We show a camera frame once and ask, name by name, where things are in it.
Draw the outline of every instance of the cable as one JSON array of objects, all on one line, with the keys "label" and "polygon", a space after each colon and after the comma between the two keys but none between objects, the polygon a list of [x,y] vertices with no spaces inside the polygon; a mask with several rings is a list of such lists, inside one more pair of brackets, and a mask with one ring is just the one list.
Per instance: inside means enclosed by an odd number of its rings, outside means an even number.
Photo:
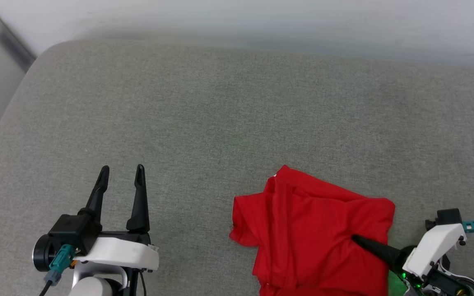
[{"label": "cable", "polygon": [[45,296],[45,293],[47,293],[47,290],[51,287],[52,281],[47,281],[47,284],[45,284],[45,288],[41,291],[39,296]]},{"label": "cable", "polygon": [[147,291],[145,290],[145,281],[144,281],[144,274],[143,271],[139,271],[140,279],[142,280],[142,287],[144,288],[144,296],[147,296]]}]

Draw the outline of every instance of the gray mattress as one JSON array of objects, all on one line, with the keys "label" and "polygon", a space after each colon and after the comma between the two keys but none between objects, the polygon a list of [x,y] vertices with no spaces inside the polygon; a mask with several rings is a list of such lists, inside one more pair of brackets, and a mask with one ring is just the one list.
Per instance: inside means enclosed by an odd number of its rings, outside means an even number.
[{"label": "gray mattress", "polygon": [[[160,247],[150,294],[258,295],[256,249],[228,238],[233,197],[262,191],[284,164],[393,201],[395,247],[418,242],[436,210],[474,219],[474,69],[142,41],[57,45],[0,122],[0,296],[39,294],[34,243],[85,205],[105,164],[102,224],[124,229],[138,163]],[[474,276],[474,234],[450,255],[455,272]],[[68,271],[48,295],[68,294],[71,281]]]}]

